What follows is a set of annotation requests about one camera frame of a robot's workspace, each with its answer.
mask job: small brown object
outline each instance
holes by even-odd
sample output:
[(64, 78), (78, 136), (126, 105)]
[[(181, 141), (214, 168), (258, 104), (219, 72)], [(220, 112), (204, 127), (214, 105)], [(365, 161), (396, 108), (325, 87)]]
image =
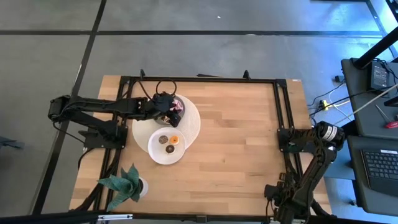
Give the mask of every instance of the small brown object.
[(172, 146), (172, 145), (168, 145), (167, 147), (166, 147), (166, 152), (167, 153), (173, 153), (174, 152), (174, 146)]
[(165, 144), (165, 143), (167, 143), (168, 141), (169, 141), (169, 139), (168, 139), (167, 136), (161, 136), (161, 137), (159, 137), (159, 143), (161, 143), (161, 144)]

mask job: white bowl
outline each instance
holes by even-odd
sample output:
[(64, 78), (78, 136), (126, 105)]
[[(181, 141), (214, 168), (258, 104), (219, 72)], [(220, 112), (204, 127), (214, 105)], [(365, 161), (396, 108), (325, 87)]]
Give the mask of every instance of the white bowl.
[[(163, 135), (169, 139), (168, 143), (161, 144), (159, 142), (159, 137)], [(169, 154), (166, 152), (166, 146), (170, 145), (170, 138), (172, 136), (178, 136), (180, 142), (174, 145), (174, 152)], [(170, 165), (179, 161), (184, 155), (185, 149), (186, 142), (184, 135), (175, 128), (160, 128), (150, 136), (148, 141), (148, 153), (150, 157), (162, 165)]]

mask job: concrete floor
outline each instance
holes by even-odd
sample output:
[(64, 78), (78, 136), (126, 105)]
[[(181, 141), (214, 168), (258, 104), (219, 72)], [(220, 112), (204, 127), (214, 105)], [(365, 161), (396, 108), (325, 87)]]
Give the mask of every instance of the concrete floor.
[[(384, 1), (373, 4), (383, 24), (395, 27)], [(0, 30), (91, 30), (99, 5), (100, 0), (3, 0)], [(105, 7), (99, 29), (375, 31), (377, 25), (363, 2), (113, 0)], [(86, 35), (0, 35), (0, 136), (25, 142), (21, 151), (0, 150), (0, 217), (30, 212), (55, 137), (47, 118), (49, 101), (70, 93), (87, 41)], [(97, 36), (79, 95), (96, 97), (103, 75), (137, 75), (140, 68), (147, 75), (223, 77), (241, 77), (247, 69), (254, 78), (302, 79), (311, 102), (336, 85), (331, 79), (341, 75), (341, 59), (359, 57), (377, 41), (319, 36)], [(392, 55), (386, 51), (380, 58), (391, 60)], [(332, 99), (346, 95), (342, 87)], [(351, 112), (349, 104), (341, 109)], [(341, 118), (333, 109), (316, 117), (329, 122)], [(68, 131), (75, 134), (79, 129), (70, 125)], [(65, 138), (45, 213), (68, 210), (81, 148)], [(396, 217), (367, 214), (348, 205), (347, 199), (354, 195), (347, 181), (327, 179), (335, 215), (398, 222)]]

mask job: orange object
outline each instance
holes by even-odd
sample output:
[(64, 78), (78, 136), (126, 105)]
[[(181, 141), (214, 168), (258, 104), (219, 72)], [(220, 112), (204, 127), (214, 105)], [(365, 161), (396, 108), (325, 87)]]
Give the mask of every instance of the orange object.
[(178, 136), (172, 136), (171, 138), (170, 138), (170, 143), (172, 144), (172, 145), (176, 145), (176, 144), (178, 144), (180, 142), (180, 139), (178, 138)]

